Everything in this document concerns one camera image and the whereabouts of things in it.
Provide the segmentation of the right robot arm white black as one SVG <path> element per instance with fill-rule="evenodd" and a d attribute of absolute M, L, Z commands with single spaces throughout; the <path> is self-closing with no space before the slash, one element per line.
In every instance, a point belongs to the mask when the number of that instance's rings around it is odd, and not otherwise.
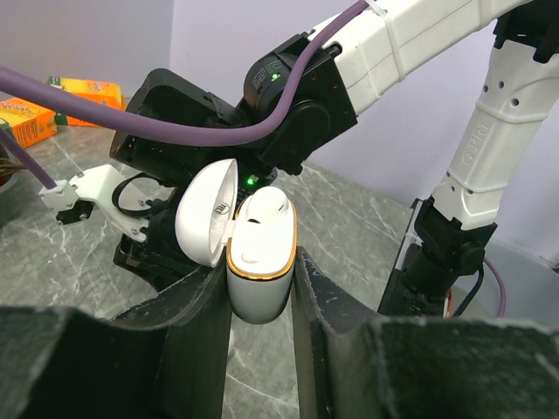
<path fill-rule="evenodd" d="M 253 62 L 346 7 L 344 1 L 176 1 L 169 66 L 234 102 Z M 412 201 L 431 193 L 459 145 L 491 40 L 484 29 L 422 66 L 356 127 L 313 153 L 300 176 L 279 179 L 299 212 L 300 243 L 367 306 L 380 302 Z M 557 147 L 552 112 L 504 193 L 488 247 L 511 319 L 558 319 Z"/>

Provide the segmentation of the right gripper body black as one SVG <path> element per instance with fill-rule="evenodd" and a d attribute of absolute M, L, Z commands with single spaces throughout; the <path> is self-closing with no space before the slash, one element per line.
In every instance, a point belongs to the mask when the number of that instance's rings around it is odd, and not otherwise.
<path fill-rule="evenodd" d="M 175 234 L 175 211 L 171 209 L 153 216 L 143 243 L 122 235 L 116 246 L 113 262 L 162 291 L 198 268 L 180 249 Z"/>

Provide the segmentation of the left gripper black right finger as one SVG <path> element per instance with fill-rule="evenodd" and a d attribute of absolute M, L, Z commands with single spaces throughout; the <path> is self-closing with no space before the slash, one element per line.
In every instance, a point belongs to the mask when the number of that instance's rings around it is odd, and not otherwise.
<path fill-rule="evenodd" d="M 239 327 L 236 376 L 281 418 L 555 418 L 558 329 L 382 317 L 385 264 L 302 253 L 292 300 Z"/>

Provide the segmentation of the white earbud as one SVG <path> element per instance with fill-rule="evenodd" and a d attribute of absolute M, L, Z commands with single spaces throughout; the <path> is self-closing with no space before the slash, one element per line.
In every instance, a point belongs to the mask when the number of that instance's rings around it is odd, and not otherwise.
<path fill-rule="evenodd" d="M 256 191 L 246 208 L 246 218 L 257 223 L 277 221 L 287 214 L 289 200 L 279 188 L 267 186 Z"/>

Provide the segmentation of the white gold-rimmed charging case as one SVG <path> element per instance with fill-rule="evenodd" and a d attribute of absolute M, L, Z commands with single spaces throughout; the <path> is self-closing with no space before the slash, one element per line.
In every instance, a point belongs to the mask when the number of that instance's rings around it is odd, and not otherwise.
<path fill-rule="evenodd" d="M 279 220 L 248 220 L 247 204 L 259 189 L 239 202 L 238 185 L 236 160 L 214 161 L 204 167 L 177 206 L 176 241 L 197 264 L 214 268 L 223 258 L 232 311 L 246 323 L 262 325 L 277 319 L 288 300 L 297 248 L 297 213 L 287 198 L 287 214 Z"/>

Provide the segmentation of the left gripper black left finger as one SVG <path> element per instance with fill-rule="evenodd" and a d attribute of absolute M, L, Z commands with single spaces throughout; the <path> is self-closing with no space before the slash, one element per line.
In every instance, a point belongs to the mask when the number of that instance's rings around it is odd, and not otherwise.
<path fill-rule="evenodd" d="M 198 267 L 111 320 L 1 310 L 4 418 L 219 418 L 231 327 L 226 266 Z"/>

